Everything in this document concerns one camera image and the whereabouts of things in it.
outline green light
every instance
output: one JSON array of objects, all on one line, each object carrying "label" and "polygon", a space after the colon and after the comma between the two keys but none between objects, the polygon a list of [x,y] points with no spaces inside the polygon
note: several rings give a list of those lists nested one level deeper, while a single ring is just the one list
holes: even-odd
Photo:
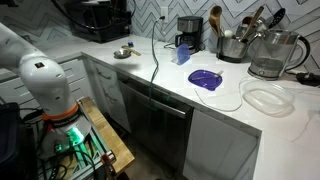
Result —
[{"label": "green light", "polygon": [[61,144],[59,144],[59,146],[58,146],[58,151],[62,151],[62,145]]},{"label": "green light", "polygon": [[84,140],[83,134],[77,127],[73,127],[68,131],[69,140],[72,146],[78,145]]}]

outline dishwasher handle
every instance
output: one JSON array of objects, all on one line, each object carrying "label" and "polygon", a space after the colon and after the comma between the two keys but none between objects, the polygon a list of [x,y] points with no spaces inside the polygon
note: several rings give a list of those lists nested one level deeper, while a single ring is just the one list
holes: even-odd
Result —
[{"label": "dishwasher handle", "polygon": [[[137,90],[133,89],[132,87],[122,83],[121,81],[119,81],[119,83],[121,83],[122,85],[124,85],[127,89],[129,89],[130,91],[132,91],[136,96],[138,96],[138,98],[140,98],[140,100],[146,102],[146,103],[149,103],[149,97],[138,92]],[[153,103],[153,105],[159,109],[162,109],[163,111],[165,112],[168,112],[172,115],[175,115],[181,119],[185,119],[186,116],[187,116],[187,112],[184,112],[184,111],[181,111],[181,110],[178,110],[178,109],[175,109],[173,107],[170,107],[166,104],[163,104],[161,102],[158,102],[158,101],[155,101],[153,99],[151,99],[151,102]]]}]

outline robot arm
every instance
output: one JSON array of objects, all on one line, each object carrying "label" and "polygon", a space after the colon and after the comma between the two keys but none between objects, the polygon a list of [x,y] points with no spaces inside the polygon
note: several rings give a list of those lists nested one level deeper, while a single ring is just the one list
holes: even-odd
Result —
[{"label": "robot arm", "polygon": [[20,76],[43,108],[43,120],[51,125],[41,142],[42,158],[49,158],[80,144],[91,125],[73,99],[59,64],[0,23],[0,67]]},{"label": "robot arm", "polygon": [[0,67],[15,72],[46,115],[56,117],[75,106],[61,66],[0,23]]}]

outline purple plate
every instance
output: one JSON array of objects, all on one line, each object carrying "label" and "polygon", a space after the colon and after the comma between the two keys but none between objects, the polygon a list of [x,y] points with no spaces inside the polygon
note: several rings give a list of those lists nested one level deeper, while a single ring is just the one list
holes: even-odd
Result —
[{"label": "purple plate", "polygon": [[208,89],[209,91],[214,91],[221,83],[222,77],[214,77],[216,73],[206,70],[197,70],[190,74],[188,80],[197,86]]}]

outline utensil holder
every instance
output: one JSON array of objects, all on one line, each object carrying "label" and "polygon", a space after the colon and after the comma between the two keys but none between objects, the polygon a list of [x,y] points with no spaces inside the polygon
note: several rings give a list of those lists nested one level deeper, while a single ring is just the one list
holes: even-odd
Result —
[{"label": "utensil holder", "polygon": [[247,51],[247,43],[221,36],[218,38],[217,48],[218,59],[231,63],[240,63]]}]

